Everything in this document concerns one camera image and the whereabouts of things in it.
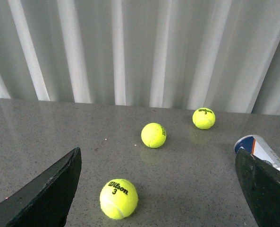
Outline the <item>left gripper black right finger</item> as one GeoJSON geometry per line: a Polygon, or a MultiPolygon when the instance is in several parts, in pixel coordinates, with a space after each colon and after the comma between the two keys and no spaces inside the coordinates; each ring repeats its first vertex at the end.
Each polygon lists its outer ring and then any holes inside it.
{"type": "Polygon", "coordinates": [[[240,149],[235,169],[247,204],[260,227],[280,227],[280,171],[240,149]]]}

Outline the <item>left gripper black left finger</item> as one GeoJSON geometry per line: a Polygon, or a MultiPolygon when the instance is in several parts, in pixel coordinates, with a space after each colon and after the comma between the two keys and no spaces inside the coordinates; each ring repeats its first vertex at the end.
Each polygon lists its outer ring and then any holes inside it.
{"type": "Polygon", "coordinates": [[[0,203],[0,227],[63,227],[81,173],[75,148],[0,203]]]}

